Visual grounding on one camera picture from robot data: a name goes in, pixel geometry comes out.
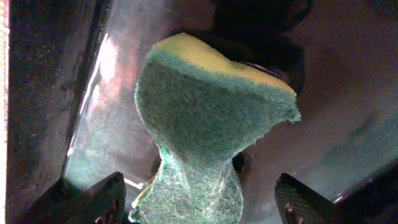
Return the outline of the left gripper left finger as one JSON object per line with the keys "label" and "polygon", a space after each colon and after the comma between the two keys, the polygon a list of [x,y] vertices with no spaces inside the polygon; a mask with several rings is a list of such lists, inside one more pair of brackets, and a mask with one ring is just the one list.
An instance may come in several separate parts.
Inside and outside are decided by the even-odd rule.
{"label": "left gripper left finger", "polygon": [[114,172],[85,191],[61,178],[30,207],[22,223],[120,224],[126,203],[126,184]]}

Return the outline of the green yellow sponge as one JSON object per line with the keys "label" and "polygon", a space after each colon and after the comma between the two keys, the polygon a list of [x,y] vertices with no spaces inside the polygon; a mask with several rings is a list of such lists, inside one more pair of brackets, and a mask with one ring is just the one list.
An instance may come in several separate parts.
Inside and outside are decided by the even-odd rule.
{"label": "green yellow sponge", "polygon": [[134,98],[161,158],[132,203],[129,220],[137,223],[239,222],[234,156],[273,126],[300,120],[288,84],[186,33],[153,45]]}

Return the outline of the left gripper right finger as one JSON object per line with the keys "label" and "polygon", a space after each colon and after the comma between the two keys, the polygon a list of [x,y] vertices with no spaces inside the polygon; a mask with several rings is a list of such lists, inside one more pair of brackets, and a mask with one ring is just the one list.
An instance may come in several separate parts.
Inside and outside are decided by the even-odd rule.
{"label": "left gripper right finger", "polygon": [[333,202],[287,173],[274,193],[283,224],[397,223],[397,162]]}

